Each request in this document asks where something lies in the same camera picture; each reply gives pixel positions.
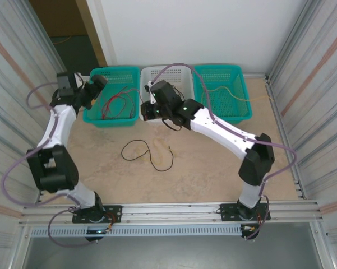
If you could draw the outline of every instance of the corrugated metal wall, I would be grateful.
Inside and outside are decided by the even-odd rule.
[[[337,254],[337,0],[310,2],[269,78],[306,196],[318,200]]]
[[[55,81],[60,71],[63,64],[26,1],[0,0],[0,181],[14,160],[35,147],[48,122],[48,111],[26,107],[27,93],[34,86]],[[50,100],[53,90],[43,89],[32,96],[32,103]],[[38,191],[26,163],[10,174],[7,189],[17,199],[35,201]],[[0,268],[8,265],[21,210],[0,189]]]

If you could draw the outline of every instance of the white basket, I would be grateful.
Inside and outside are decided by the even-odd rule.
[[[142,69],[140,93],[144,102],[150,100],[150,95],[148,92],[146,92],[145,85],[147,85],[149,81],[153,80],[163,68],[165,68],[165,66],[153,66]],[[185,99],[195,98],[195,93],[193,90],[192,73],[188,67],[185,66],[170,67],[166,71],[164,71],[162,75],[159,76],[156,82],[159,82],[161,80],[166,80],[167,82],[174,85],[177,88],[177,90],[179,90],[184,95]],[[141,114],[141,104],[142,101],[140,100],[140,119],[144,120]],[[161,119],[153,119],[147,122],[152,124],[162,124]]]

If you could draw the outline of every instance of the plastic basket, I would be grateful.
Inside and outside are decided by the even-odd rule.
[[[240,99],[249,99],[243,72],[239,66],[207,65],[196,66],[195,69],[202,76],[208,90],[225,86],[234,96]],[[207,97],[196,74],[193,74],[193,84],[195,100],[207,107]],[[238,124],[242,120],[250,119],[253,116],[251,103],[232,97],[229,91],[220,88],[209,92],[213,113],[230,124]]]
[[[84,122],[94,124],[97,127],[134,125],[140,112],[138,91],[131,91],[128,93],[135,104],[133,110],[131,101],[124,95],[122,97],[127,99],[126,107],[118,117],[114,119],[102,119],[101,109],[109,98],[121,91],[124,87],[126,88],[123,91],[127,91],[131,88],[138,89],[140,85],[140,69],[138,67],[104,67],[92,70],[90,79],[94,75],[102,75],[108,81],[93,107],[90,110],[84,110]],[[124,101],[122,99],[115,99],[110,105],[111,113],[107,116],[110,117],[119,114],[123,106]]]
[[[151,80],[153,80],[158,73],[165,68],[165,66],[153,66],[153,67],[146,67],[141,71],[141,85],[140,85],[140,93],[143,101],[149,101],[150,95],[145,90],[145,85]],[[174,85],[177,90],[179,90],[185,99],[194,99],[195,93],[193,89],[193,81],[192,81],[192,73],[188,67],[185,66],[173,66],[168,68],[156,82],[166,80],[167,82]],[[148,123],[152,124],[162,124],[160,119],[154,119],[147,121]]]

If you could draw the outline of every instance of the teal basket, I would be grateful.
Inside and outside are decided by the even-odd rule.
[[[134,107],[132,107],[131,100],[122,95],[126,99],[126,107],[121,114],[114,119],[103,119],[102,107],[113,95],[119,91],[127,91],[131,88],[140,88],[140,69],[138,67],[104,67],[97,68],[91,71],[90,80],[94,75],[101,75],[107,79],[106,87],[96,100],[96,103],[90,110],[84,110],[84,122],[91,123],[97,127],[119,127],[132,126],[139,117],[139,93],[137,91],[130,91],[128,95],[132,98]],[[124,106],[124,100],[116,98],[110,104],[111,113],[107,117],[113,117],[120,113]]]
[[[243,72],[239,66],[207,65],[196,66],[195,69],[202,76],[208,90],[225,86],[234,96],[240,99],[249,99]],[[194,73],[193,87],[195,100],[208,107],[202,84]],[[253,116],[251,103],[232,97],[225,88],[209,92],[209,99],[213,113],[230,124],[238,124],[242,120],[250,119]]]

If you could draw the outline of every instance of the beige floor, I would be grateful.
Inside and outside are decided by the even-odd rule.
[[[250,98],[266,95],[264,81],[246,80]],[[273,142],[281,143],[268,98],[252,101],[253,117],[239,128],[260,135],[265,132]],[[159,156],[153,139],[161,138],[174,151],[171,170],[158,172],[147,160],[125,161],[121,149],[130,140],[145,140],[153,156]],[[160,143],[160,169],[170,164],[170,153]],[[126,157],[135,156],[135,148],[127,147]],[[165,126],[152,127],[138,120],[133,127],[96,128],[79,117],[70,135],[68,150],[75,161],[80,179],[95,190],[104,203],[219,202],[236,201],[242,190],[238,176],[241,161],[213,140],[193,131],[173,132]],[[283,150],[274,149],[272,171],[287,164]],[[297,193],[289,171],[270,180],[265,193],[271,200],[295,200]]]

